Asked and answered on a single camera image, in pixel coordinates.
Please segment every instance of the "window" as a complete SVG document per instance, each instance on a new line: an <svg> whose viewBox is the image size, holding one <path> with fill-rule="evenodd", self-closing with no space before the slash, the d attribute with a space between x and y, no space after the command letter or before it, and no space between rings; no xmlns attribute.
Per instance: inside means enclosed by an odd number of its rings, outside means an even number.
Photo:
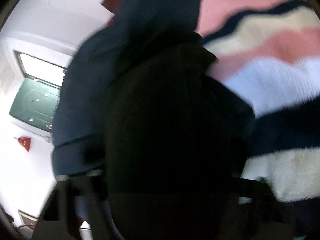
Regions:
<svg viewBox="0 0 320 240"><path fill-rule="evenodd" d="M54 65L21 52L15 52L20 68L25 77L61 86L66 68Z"/></svg>

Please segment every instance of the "white wall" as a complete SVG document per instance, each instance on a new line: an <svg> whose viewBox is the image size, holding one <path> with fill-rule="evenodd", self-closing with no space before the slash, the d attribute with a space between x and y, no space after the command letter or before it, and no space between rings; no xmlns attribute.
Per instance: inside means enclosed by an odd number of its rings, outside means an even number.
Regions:
<svg viewBox="0 0 320 240"><path fill-rule="evenodd" d="M50 193L52 145L12 124L9 109L23 81L16 49L65 65L81 43L112 17L102 0L20 0L0 32L0 194L20 225L17 210L38 216ZM31 137L28 153L13 137Z"/></svg>
<svg viewBox="0 0 320 240"><path fill-rule="evenodd" d="M112 17L102 0L20 0L1 35L22 31L79 45Z"/></svg>

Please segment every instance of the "dark fabric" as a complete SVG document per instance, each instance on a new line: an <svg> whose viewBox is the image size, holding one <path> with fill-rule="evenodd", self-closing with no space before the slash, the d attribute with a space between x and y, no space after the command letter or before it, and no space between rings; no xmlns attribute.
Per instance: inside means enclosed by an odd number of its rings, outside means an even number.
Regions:
<svg viewBox="0 0 320 240"><path fill-rule="evenodd" d="M297 236L313 234L320 224L320 198L284 204L291 212Z"/></svg>
<svg viewBox="0 0 320 240"><path fill-rule="evenodd" d="M249 155L320 146L319 109L320 97L259 118Z"/></svg>
<svg viewBox="0 0 320 240"><path fill-rule="evenodd" d="M108 196L125 239L214 239L227 193L241 192L231 177L231 137L245 138L254 116L203 76L214 59L199 45L181 44L111 84Z"/></svg>
<svg viewBox="0 0 320 240"><path fill-rule="evenodd" d="M200 0L123 0L114 24L81 46L68 67L53 120L55 175L84 172L104 163L101 136L111 97L106 88L157 52L198 42L200 36L193 31L199 5ZM96 149L96 158L83 157L90 155L86 149Z"/></svg>

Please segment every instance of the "navy stripe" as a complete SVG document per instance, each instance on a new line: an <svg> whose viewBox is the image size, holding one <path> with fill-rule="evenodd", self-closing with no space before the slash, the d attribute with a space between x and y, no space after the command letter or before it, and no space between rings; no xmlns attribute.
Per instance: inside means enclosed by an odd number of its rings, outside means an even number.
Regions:
<svg viewBox="0 0 320 240"><path fill-rule="evenodd" d="M320 97L259 118L249 156L320 147Z"/></svg>
<svg viewBox="0 0 320 240"><path fill-rule="evenodd" d="M221 38L223 36L233 33L239 22L248 15L280 15L287 13L293 9L296 9L300 6L305 6L311 8L311 6L304 0L290 0L288 2L282 3L277 7L268 10L246 10L237 13L236 15L229 18L226 24L216 33L212 33L203 38L202 44L206 44L209 41Z"/></svg>

